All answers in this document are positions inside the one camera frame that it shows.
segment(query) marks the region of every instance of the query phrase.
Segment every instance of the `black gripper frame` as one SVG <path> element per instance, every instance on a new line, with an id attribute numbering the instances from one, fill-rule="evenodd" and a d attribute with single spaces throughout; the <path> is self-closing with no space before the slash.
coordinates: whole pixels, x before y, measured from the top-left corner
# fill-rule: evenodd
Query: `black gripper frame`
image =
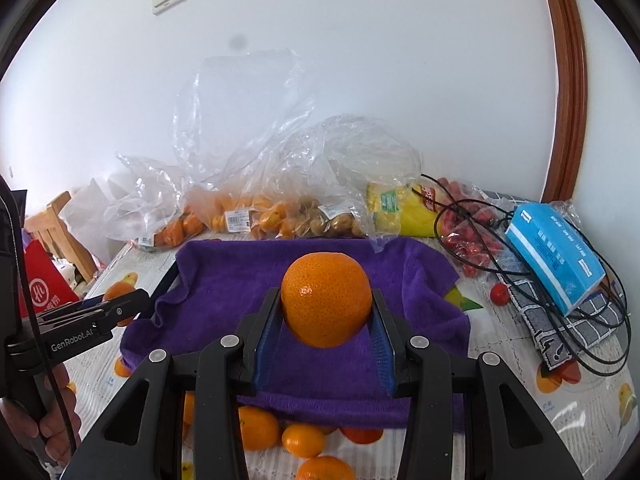
<path id="1" fill-rule="evenodd" d="M 453 394 L 464 396 L 466 480 L 582 480 L 551 423 L 497 354 L 448 354 L 391 314 L 379 290 L 373 298 L 372 340 L 378 323 L 392 355 L 395 381 L 387 389 L 411 398 L 397 480 L 451 478 Z"/>
<path id="2" fill-rule="evenodd" d="M 182 410 L 195 391 L 194 468 L 198 480 L 247 480 L 237 395 L 255 395 L 267 380 L 282 325 L 280 291 L 201 352 L 155 350 L 140 364 L 85 438 L 65 480 L 177 480 Z M 372 341 L 383 332 L 395 397 L 411 397 L 398 480 L 449 480 L 452 396 L 465 396 L 467 480 L 579 480 L 580 471 L 526 389 L 496 354 L 449 355 L 393 316 L 373 291 Z"/>
<path id="3" fill-rule="evenodd" d="M 177 276 L 174 264 L 161 280 L 151 298 L 137 289 L 109 301 L 102 296 L 76 301 L 37 315 L 38 327 L 52 366 L 63 363 L 113 337 L 118 322 L 140 312 L 153 310 L 155 299 L 164 294 Z M 0 397 L 22 406 L 40 421 L 54 400 L 53 392 L 44 387 L 44 364 L 28 319 L 21 320 L 18 310 L 18 285 L 15 258 L 0 254 L 0 290 L 4 305 L 0 306 Z M 44 452 L 46 444 L 40 436 L 30 445 L 39 460 L 25 452 L 0 416 L 0 463 L 8 465 L 14 478 L 49 479 L 41 462 L 56 465 Z"/>

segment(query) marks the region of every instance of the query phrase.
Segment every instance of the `wooden door frame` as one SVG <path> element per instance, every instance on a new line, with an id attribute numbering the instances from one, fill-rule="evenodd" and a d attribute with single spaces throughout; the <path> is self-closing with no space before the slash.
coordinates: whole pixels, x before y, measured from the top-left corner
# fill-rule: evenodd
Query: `wooden door frame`
<path id="1" fill-rule="evenodd" d="M 556 130 L 542 202 L 568 200 L 580 169 L 587 124 L 587 63 L 575 0 L 547 0 L 556 46 Z"/>

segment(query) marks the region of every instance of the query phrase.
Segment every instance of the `red bag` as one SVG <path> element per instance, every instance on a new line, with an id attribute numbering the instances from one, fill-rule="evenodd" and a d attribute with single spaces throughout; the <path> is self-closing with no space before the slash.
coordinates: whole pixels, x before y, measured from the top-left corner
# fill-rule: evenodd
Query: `red bag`
<path id="1" fill-rule="evenodd" d="M 56 269 L 39 240 L 32 240 L 24 250 L 31 300 L 37 314 L 65 303 L 78 301 L 62 274 Z M 22 294 L 19 295 L 20 316 L 29 317 Z"/>

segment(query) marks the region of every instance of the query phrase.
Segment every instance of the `blue tissue box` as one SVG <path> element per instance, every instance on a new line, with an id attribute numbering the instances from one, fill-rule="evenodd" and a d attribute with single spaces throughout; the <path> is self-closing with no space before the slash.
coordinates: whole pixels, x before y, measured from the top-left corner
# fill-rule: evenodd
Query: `blue tissue box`
<path id="1" fill-rule="evenodd" d="M 593 251 L 547 204 L 518 206 L 506 235 L 564 316 L 579 306 L 604 278 L 604 269 Z"/>

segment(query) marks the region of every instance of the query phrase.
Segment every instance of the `white wall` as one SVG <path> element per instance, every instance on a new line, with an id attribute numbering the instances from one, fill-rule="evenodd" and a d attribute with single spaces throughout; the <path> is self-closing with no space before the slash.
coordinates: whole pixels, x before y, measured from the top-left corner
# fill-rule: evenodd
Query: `white wall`
<path id="1" fill-rule="evenodd" d="M 540 197 L 556 100 L 546 0 L 187 0 L 160 16 L 150 0 L 58 0 L 0 84 L 0 171 L 33 212 L 117 170 L 116 150 L 174 160 L 187 74 L 283 47 L 318 68 L 316 118 L 382 117 L 430 173 Z"/>
<path id="2" fill-rule="evenodd" d="M 620 275 L 640 384 L 640 63 L 593 0 L 577 0 L 587 47 L 587 133 L 574 201 L 586 235 Z"/>

